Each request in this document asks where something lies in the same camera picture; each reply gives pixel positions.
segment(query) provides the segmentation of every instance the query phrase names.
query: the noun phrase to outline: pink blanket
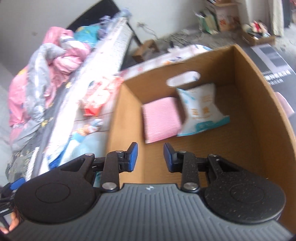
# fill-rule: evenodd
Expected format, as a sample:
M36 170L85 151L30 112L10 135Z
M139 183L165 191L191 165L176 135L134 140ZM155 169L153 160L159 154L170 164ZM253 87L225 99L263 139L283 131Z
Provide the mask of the pink blanket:
M51 61L48 61L50 83L44 90L45 109L52 103L57 88L69 79L69 75L76 70L90 53L90 47L73 38L74 33L60 27L51 27L45 35L42 44L53 43L65 50L65 53ZM12 80L9 87L8 106L10 111L9 125L12 127L11 143L19 135L21 126L30 116L25 110L28 68L21 70Z

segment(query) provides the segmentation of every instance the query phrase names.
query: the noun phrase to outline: metal pivot screw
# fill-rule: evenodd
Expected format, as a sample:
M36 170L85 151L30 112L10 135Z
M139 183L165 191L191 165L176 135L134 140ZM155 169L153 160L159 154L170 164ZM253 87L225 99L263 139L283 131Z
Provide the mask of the metal pivot screw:
M124 151L117 150L117 151L115 151L115 152L117 153L117 156L118 156L119 158L124 157Z
M114 190L115 188L117 188L117 185L115 183L107 182L102 185L102 188L104 188L105 190Z
M198 189L198 185L196 183L185 183L183 187L189 191L194 191Z

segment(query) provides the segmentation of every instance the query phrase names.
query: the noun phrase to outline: gray floor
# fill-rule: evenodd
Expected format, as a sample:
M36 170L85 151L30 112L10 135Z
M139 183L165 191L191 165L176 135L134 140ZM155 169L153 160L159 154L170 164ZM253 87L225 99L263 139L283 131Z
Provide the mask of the gray floor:
M211 49L232 45L232 44L238 44L241 47L249 46L245 41L242 40L240 30L232 31L232 32L221 32L216 35L211 35L208 33L202 34L198 30L198 26L193 26L187 29L189 30L190 35L185 35L180 33L174 34L174 36L178 38L184 38L187 42L185 41L180 41L180 42L184 43L185 45L201 44ZM285 33L284 37L277 37L274 48L296 72L296 25L292 23L289 28L285 29L284 33ZM153 53L153 54L148 53L146 55L146 60L155 58L159 55L167 53L167 49L170 47L168 42L170 39L173 39L173 38L168 36L164 39L158 39L156 43L160 49L160 52ZM179 43L175 40L173 41L173 43L175 46L184 47L182 43ZM129 57L127 59L127 62L124 64L123 68L127 68L135 64L136 62L131 57Z

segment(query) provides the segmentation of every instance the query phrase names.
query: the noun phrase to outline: white plastic bag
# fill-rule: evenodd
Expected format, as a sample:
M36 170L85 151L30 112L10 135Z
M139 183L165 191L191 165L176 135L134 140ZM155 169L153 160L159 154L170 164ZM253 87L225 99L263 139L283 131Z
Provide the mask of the white plastic bag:
M178 136L189 136L230 122L215 106L215 84L205 84L189 90L177 89L186 120Z

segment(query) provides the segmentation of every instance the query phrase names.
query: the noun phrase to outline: small cardboard box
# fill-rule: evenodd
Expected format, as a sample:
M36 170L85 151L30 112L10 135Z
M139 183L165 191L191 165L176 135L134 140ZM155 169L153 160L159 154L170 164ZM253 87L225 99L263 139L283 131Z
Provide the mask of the small cardboard box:
M159 49L153 39L149 39L139 46L132 57L137 63L142 63L145 61L145 54L147 54L149 50L153 53L159 52Z
M242 30L242 39L251 46L260 45L260 44L273 45L275 43L276 37L274 35L271 35L269 38L255 39L251 35L249 35L248 33Z
M168 96L177 97L176 89L167 86L166 81L186 71L197 71L201 78L182 86L183 89L216 84L215 103L224 115L230 116L230 123L196 135L145 144L142 105ZM293 130L272 88L239 46L203 53L125 81L113 114L107 151L126 150L132 142L139 145L138 159L132 173L120 174L121 184L180 184L181 174L167 170L163 157L165 142L197 157L214 153L279 184L287 197L281 222L296 232Z
M240 27L239 12L237 3L215 3L205 1L205 7L216 17L220 31L229 31Z

